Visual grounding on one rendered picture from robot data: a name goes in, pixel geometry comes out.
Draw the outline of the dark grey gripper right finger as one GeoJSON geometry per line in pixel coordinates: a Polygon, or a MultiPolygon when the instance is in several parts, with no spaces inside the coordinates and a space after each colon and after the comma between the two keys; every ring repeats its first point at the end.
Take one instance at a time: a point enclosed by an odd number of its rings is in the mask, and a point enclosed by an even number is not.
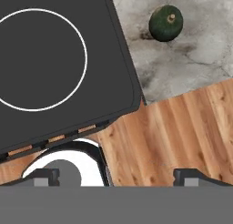
{"type": "Polygon", "coordinates": [[[176,168],[173,171],[174,187],[230,187],[230,184],[210,178],[196,168],[176,168]]]}

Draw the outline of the black hob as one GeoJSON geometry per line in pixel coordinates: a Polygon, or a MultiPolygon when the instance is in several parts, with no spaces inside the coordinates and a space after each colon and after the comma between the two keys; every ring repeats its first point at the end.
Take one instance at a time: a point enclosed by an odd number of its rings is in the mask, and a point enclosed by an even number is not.
{"type": "Polygon", "coordinates": [[[0,162],[138,110],[113,0],[0,0],[0,162]]]}

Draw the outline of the dark green squash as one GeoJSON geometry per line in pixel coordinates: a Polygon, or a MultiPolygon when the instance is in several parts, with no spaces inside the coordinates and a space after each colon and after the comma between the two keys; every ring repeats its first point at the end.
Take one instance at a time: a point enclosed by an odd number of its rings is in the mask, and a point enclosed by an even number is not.
{"type": "Polygon", "coordinates": [[[183,15],[177,7],[162,5],[150,16],[148,30],[157,41],[168,42],[181,33],[183,24],[183,15]]]}

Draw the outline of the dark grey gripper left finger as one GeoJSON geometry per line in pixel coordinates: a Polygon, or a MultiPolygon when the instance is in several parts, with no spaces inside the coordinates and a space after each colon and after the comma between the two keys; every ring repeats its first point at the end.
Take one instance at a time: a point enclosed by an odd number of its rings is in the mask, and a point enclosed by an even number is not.
{"type": "Polygon", "coordinates": [[[4,186],[18,187],[58,187],[60,172],[58,168],[38,168],[28,176],[7,182],[4,186]]]}

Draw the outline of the white and black round base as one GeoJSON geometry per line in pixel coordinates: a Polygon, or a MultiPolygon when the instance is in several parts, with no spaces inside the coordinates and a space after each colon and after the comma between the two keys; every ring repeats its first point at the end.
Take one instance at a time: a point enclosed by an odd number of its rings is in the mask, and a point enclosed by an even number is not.
{"type": "Polygon", "coordinates": [[[94,140],[86,138],[78,138],[45,150],[25,168],[22,178],[58,160],[67,161],[78,169],[83,187],[113,185],[102,147],[94,140]]]}

